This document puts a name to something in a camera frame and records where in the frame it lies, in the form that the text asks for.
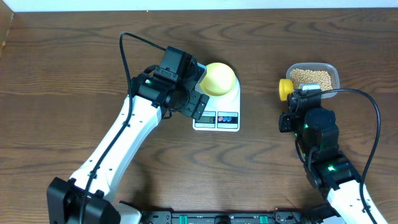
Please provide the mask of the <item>yellow measuring scoop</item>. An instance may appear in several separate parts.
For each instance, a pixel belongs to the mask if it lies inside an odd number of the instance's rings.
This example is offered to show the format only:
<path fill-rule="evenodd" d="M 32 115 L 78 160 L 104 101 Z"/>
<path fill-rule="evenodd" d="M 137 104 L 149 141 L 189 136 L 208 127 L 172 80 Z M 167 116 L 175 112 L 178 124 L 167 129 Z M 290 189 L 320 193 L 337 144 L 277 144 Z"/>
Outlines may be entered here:
<path fill-rule="evenodd" d="M 290 79 L 280 79 L 279 81 L 279 97 L 281 101 L 287 101 L 289 94 L 293 93 L 294 84 Z"/>

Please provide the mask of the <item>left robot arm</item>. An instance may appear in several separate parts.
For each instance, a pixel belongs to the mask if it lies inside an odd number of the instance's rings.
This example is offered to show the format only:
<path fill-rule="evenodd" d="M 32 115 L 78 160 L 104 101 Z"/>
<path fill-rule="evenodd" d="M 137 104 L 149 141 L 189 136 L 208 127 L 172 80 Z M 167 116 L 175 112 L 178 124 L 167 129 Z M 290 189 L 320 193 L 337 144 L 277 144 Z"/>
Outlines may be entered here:
<path fill-rule="evenodd" d="M 139 223 L 141 212 L 113 205 L 120 181 L 149 133 L 179 112 L 200 119 L 209 97 L 195 90 L 206 67 L 179 49 L 167 47 L 160 64 L 128 78 L 123 107 L 98 147 L 68 180 L 54 178 L 47 189 L 50 223 Z"/>

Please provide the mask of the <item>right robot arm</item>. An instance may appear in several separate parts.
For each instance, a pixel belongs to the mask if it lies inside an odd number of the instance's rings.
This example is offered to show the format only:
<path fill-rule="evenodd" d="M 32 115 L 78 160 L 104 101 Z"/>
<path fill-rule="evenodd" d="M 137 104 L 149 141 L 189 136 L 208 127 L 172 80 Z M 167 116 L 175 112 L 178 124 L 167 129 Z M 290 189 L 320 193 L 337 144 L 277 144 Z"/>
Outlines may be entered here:
<path fill-rule="evenodd" d="M 322 107 L 321 89 L 282 90 L 280 98 L 288 110 L 279 117 L 279 130 L 294 133 L 295 148 L 307 179 L 327 201 L 328 216 L 341 217 L 345 223 L 385 223 L 365 186 L 365 178 L 375 155 L 381 135 L 381 115 L 374 99 L 366 97 L 376 112 L 376 136 L 362 173 L 340 151 L 339 129 L 332 110 Z"/>

